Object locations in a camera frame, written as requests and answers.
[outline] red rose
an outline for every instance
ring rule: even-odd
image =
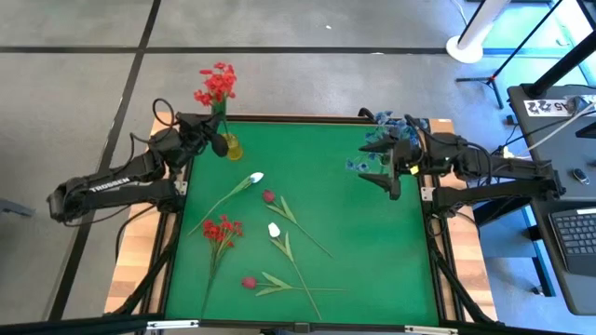
[[[276,199],[276,194],[273,191],[264,190],[263,191],[263,200],[266,203],[272,203]]]
[[[244,277],[242,278],[242,286],[248,289],[254,289],[257,287],[257,279],[255,277]]]

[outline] green table surface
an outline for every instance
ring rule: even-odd
[[[181,237],[166,305],[167,319],[199,318],[210,268],[210,245],[202,230],[189,231],[205,213],[252,172],[264,178],[219,206],[242,221],[244,236],[225,254],[214,279],[204,319],[437,326],[438,315],[416,179],[401,178],[402,195],[390,201],[380,188],[347,170],[372,127],[275,123],[229,123],[244,149],[241,160],[210,150],[195,158]],[[269,210],[263,190],[287,200],[296,220],[323,245],[325,254],[292,222]],[[267,283],[262,272],[300,287],[288,258],[270,242],[275,222],[290,235],[298,268],[322,315],[303,290],[256,297],[261,288],[241,286],[245,276]]]

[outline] black desk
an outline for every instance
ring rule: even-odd
[[[510,87],[508,94],[511,108],[518,118],[523,133],[528,133],[557,119],[557,117],[529,116],[523,102],[531,99],[525,95],[521,87]],[[565,96],[578,94],[596,94],[596,90],[587,87],[552,87],[544,99],[564,99]],[[552,160],[553,167],[559,170],[562,186],[567,188],[567,194],[562,200],[532,201],[531,207],[565,302],[569,310],[576,315],[596,315],[596,277],[572,275],[565,270],[562,255],[549,224],[549,213],[573,208],[596,207],[596,166],[591,165],[596,161],[596,140],[579,139],[575,134],[579,129],[595,121],[596,117],[591,116],[579,118],[532,150],[534,160]],[[555,128],[550,127],[528,136],[527,145],[533,145]],[[572,168],[582,168],[593,182],[590,185],[582,185],[569,174]]]

